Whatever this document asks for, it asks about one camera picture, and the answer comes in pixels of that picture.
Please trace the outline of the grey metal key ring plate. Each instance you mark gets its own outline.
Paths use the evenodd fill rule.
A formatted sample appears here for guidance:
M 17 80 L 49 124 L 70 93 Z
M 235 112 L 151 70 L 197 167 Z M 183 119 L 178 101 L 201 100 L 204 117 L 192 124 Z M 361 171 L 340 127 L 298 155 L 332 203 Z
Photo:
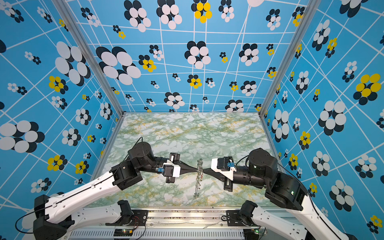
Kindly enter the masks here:
M 201 189 L 201 182 L 204 176 L 203 162 L 204 162 L 203 159 L 197 160 L 197 176 L 196 176 L 194 199 L 197 199 L 200 196 L 199 190 Z

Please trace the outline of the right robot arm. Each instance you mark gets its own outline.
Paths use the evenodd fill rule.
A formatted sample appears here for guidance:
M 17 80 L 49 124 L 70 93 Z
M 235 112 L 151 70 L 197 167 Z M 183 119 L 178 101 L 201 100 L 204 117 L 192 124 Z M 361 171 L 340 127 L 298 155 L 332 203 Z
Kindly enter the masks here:
M 321 212 L 312 201 L 307 189 L 295 177 L 278 170 L 278 160 L 262 148 L 252 150 L 246 157 L 247 166 L 235 166 L 231 157 L 212 159 L 211 167 L 203 172 L 224 182 L 231 192 L 233 185 L 265 189 L 265 197 L 274 205 L 285 209 L 299 224 L 273 215 L 256 203 L 245 201 L 239 218 L 246 226 L 257 225 L 288 240 L 354 240 L 343 233 Z

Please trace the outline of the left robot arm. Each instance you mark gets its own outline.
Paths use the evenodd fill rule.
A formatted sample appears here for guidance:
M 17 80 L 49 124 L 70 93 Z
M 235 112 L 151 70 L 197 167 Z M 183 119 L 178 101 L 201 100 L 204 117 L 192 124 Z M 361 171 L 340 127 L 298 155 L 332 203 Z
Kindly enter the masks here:
M 174 183 L 179 176 L 197 171 L 197 168 L 183 163 L 177 153 L 170 153 L 168 158 L 156 157 L 149 143 L 136 143 L 121 163 L 93 181 L 56 197 L 37 197 L 33 235 L 37 240 L 60 239 L 76 224 L 73 213 L 137 184 L 143 179 L 142 172 L 160 174 L 167 183 Z

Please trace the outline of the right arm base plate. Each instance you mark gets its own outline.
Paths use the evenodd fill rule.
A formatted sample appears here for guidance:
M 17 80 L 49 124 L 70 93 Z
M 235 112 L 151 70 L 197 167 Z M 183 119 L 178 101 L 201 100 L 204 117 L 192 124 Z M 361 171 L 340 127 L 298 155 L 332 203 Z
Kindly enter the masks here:
M 239 210 L 227 210 L 226 218 L 229 227 L 248 227 L 248 225 L 241 220 Z

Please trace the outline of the aluminium front rail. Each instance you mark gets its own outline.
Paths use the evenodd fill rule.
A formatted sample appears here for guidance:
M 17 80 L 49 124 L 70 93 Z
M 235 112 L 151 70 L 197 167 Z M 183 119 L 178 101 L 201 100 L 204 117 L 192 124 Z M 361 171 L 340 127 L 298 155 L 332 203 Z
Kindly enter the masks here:
M 239 208 L 203 207 L 203 208 L 148 208 L 133 210 L 149 211 L 148 219 L 144 226 L 96 226 L 82 229 L 128 229 L 130 233 L 138 229 L 236 229 L 243 230 L 244 240 L 263 240 L 268 235 L 265 227 L 252 225 L 248 227 L 229 227 L 226 211 L 239 210 Z

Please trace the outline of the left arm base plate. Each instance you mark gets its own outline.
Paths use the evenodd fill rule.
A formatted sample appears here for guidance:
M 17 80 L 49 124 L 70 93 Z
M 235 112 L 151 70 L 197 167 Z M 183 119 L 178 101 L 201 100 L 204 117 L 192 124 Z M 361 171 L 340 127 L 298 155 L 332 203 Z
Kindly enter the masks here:
M 125 217 L 120 217 L 115 223 L 106 223 L 106 226 L 144 226 L 148 219 L 149 211 L 132 210 L 132 213 Z

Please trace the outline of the left corner aluminium post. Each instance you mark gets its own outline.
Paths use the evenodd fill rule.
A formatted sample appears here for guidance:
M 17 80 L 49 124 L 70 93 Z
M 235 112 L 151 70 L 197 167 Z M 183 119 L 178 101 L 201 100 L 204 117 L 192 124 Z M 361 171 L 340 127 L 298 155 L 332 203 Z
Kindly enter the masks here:
M 97 60 L 93 56 L 84 34 L 80 30 L 79 26 L 76 24 L 74 15 L 70 12 L 70 8 L 65 1 L 53 1 L 54 6 L 56 7 L 60 16 L 64 19 L 65 24 L 70 29 L 71 35 L 77 43 L 78 47 L 82 51 L 86 61 L 89 63 L 91 71 L 95 74 L 95 78 L 99 81 L 102 89 L 106 93 L 107 97 L 111 101 L 112 106 L 117 111 L 117 114 L 120 118 L 124 116 L 124 111 L 122 106 L 118 102 L 115 94 L 112 93 L 111 86 L 108 83 L 106 77 L 104 76 L 100 66 L 98 65 Z

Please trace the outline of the corner aluminium post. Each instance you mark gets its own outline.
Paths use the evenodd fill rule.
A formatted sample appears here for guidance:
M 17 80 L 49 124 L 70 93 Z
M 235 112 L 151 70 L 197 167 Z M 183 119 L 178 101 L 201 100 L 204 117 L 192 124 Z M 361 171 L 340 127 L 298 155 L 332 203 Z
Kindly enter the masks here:
M 262 104 L 262 109 L 260 112 L 260 116 L 263 117 L 264 114 L 269 109 L 270 104 L 272 103 L 272 100 L 274 98 L 275 92 L 280 85 L 281 81 L 284 78 L 284 74 L 286 73 L 289 65 L 291 64 L 291 61 L 293 59 L 294 53 L 296 52 L 297 47 L 301 43 L 301 40 L 303 39 L 305 33 L 308 30 L 309 25 L 311 24 L 313 17 L 321 3 L 321 0 L 311 0 L 309 1 L 304 17 L 301 20 L 301 23 L 297 27 L 297 30 L 295 31 L 293 38 L 287 48 L 287 51 L 285 52 L 285 55 L 282 59 L 282 62 L 278 68 L 277 76 L 273 80 L 271 87 L 265 97 L 265 100 Z
M 111 101 L 112 106 L 117 111 L 117 114 L 120 118 L 124 116 L 124 111 L 122 106 L 118 102 L 115 94 L 112 93 L 111 86 L 108 83 L 106 77 L 104 76 L 100 66 L 98 65 L 97 60 L 93 56 L 84 34 L 80 30 L 79 26 L 76 24 L 74 15 L 70 12 L 70 8 L 65 1 L 53 1 L 54 6 L 56 7 L 60 16 L 64 19 L 65 24 L 70 29 L 71 35 L 77 43 L 78 47 L 82 51 L 86 61 L 89 63 L 91 71 L 95 74 L 95 78 L 99 81 L 102 89 L 106 93 L 107 97 Z

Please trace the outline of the right corner aluminium post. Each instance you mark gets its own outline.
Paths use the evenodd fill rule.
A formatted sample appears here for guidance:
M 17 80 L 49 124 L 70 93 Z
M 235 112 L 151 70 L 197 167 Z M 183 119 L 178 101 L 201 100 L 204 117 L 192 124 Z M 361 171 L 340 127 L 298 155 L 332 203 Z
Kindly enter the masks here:
M 284 78 L 284 74 L 286 73 L 289 65 L 291 64 L 291 61 L 293 59 L 294 53 L 296 52 L 297 47 L 301 43 L 301 40 L 303 39 L 305 33 L 308 30 L 309 25 L 311 24 L 313 17 L 321 3 L 321 0 L 311 0 L 309 1 L 304 17 L 301 20 L 301 23 L 297 27 L 297 30 L 295 31 L 293 38 L 287 48 L 287 51 L 285 52 L 285 55 L 282 59 L 282 62 L 278 68 L 277 76 L 273 80 L 271 87 L 265 97 L 265 100 L 262 104 L 262 109 L 260 112 L 260 116 L 263 117 L 264 114 L 269 109 L 270 104 L 272 103 L 272 100 L 274 98 L 275 92 L 280 85 L 281 81 Z

